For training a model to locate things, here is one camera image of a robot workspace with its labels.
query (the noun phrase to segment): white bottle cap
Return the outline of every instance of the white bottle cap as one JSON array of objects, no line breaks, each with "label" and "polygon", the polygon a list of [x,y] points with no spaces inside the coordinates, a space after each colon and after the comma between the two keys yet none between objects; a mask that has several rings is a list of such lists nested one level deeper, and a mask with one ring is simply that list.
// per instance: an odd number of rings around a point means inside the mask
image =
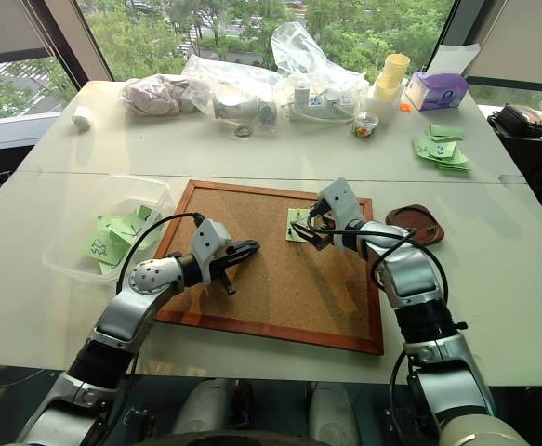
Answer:
[{"label": "white bottle cap", "polygon": [[87,131],[93,124],[93,112],[84,105],[79,105],[74,109],[73,124],[81,132]]}]

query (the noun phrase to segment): cork board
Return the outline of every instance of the cork board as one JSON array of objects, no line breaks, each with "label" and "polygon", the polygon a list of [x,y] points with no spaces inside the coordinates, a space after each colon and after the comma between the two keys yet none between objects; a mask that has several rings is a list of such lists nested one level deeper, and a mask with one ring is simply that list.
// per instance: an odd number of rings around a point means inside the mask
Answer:
[{"label": "cork board", "polygon": [[[223,223],[235,241],[254,239],[260,248],[227,269],[235,295],[220,283],[195,285],[156,320],[381,355],[378,292],[368,264],[334,246],[316,251],[284,238],[287,209],[315,200],[307,192],[189,181],[177,213],[201,212]],[[360,206],[371,219],[371,201],[360,199]],[[191,218],[172,221],[156,256],[189,253],[194,231]]]}]

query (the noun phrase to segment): window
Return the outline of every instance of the window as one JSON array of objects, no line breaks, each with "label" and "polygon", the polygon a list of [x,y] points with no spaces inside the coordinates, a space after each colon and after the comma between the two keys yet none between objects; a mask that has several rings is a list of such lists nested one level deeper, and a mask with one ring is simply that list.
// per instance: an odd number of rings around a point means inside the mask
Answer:
[{"label": "window", "polygon": [[373,81],[390,53],[419,70],[454,0],[77,0],[116,80],[180,73],[191,54],[274,69],[273,31],[297,20],[328,58]]},{"label": "window", "polygon": [[542,111],[542,91],[507,88],[504,86],[471,85],[469,92],[480,105],[506,104],[528,105],[532,109]]},{"label": "window", "polygon": [[0,63],[0,118],[59,112],[75,94],[55,58]]}]

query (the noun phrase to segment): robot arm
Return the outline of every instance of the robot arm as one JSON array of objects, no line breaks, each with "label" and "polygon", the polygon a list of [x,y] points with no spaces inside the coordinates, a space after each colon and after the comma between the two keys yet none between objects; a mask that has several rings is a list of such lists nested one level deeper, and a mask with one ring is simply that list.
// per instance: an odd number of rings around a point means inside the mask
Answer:
[{"label": "robot arm", "polygon": [[[393,249],[409,232],[365,221],[343,178],[323,189],[319,198],[311,208],[308,227],[292,224],[293,229],[317,249],[332,243],[340,250],[357,252],[368,262],[380,261],[376,271],[401,328],[404,351],[413,365],[407,382],[429,433],[446,445],[474,440],[471,444],[498,444],[477,441],[483,438],[479,436],[482,428],[486,435],[511,439],[507,434],[512,429],[493,417],[491,393],[459,332],[467,324],[453,322],[428,256],[411,241]],[[313,219],[321,219],[328,229],[313,226]],[[319,233],[329,235],[321,238]],[[526,444],[518,434],[514,435],[517,439],[508,445]]]},{"label": "robot arm", "polygon": [[200,282],[219,279],[232,295],[235,290],[225,268],[254,254],[258,243],[231,243],[223,225],[205,219],[192,236],[191,248],[191,255],[147,260],[130,271],[122,291],[101,314],[71,368],[60,374],[27,422],[18,443],[100,444],[122,377],[159,309]]}]

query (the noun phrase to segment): white plastic bag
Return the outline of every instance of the white plastic bag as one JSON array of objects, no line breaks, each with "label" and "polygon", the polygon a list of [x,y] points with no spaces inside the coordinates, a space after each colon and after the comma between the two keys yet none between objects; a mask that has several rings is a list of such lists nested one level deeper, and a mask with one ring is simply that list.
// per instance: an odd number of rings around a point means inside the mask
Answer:
[{"label": "white plastic bag", "polygon": [[189,80],[183,76],[155,74],[129,80],[122,88],[120,98],[130,110],[143,116],[192,112],[194,106],[182,98],[189,84]]},{"label": "white plastic bag", "polygon": [[272,54],[283,80],[277,103],[291,120],[350,122],[365,100],[365,72],[350,72],[330,61],[304,27],[292,21],[277,28]]},{"label": "white plastic bag", "polygon": [[192,55],[182,75],[191,80],[182,98],[204,114],[239,125],[277,125],[276,72]]}]

